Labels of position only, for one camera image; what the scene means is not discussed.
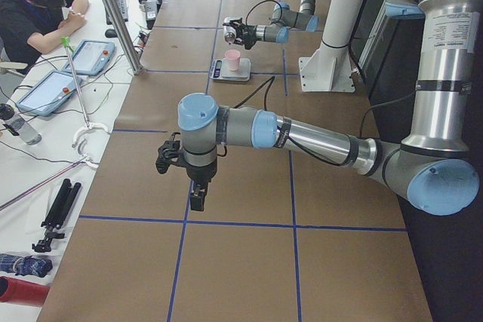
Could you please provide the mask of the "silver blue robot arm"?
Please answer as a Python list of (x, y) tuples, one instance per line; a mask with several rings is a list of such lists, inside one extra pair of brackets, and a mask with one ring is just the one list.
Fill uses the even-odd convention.
[(225, 42), (250, 50), (259, 41), (279, 44), (288, 42), (291, 29), (305, 32), (317, 30), (316, 0), (300, 0), (299, 9), (296, 11), (286, 2), (271, 2), (274, 8), (267, 25), (250, 25), (247, 17), (226, 17), (223, 20)]
[(349, 44), (362, 2), (332, 0), (318, 50), (300, 61), (303, 91), (336, 94), (322, 106), (322, 126), (243, 104), (222, 106), (208, 94), (179, 102), (177, 164), (192, 181), (193, 210), (205, 206), (218, 146), (288, 149), (351, 167), (436, 216), (457, 213), (475, 200), (480, 179), (467, 160), (462, 129), (482, 0), (386, 0), (389, 17), (424, 21), (411, 131), (399, 143), (353, 136), (342, 125), (353, 117)]

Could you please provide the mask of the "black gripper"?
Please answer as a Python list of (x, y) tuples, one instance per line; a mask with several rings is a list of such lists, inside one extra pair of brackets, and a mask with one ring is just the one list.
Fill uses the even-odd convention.
[(207, 183), (209, 183), (217, 173), (217, 160), (200, 167), (187, 164), (186, 173), (194, 182), (189, 194), (190, 209), (203, 212), (205, 210)]
[(257, 27), (243, 24), (242, 18), (226, 17), (223, 26), (240, 27), (241, 35), (232, 33), (227, 35), (228, 44), (243, 45), (245, 49), (251, 49), (257, 42)]

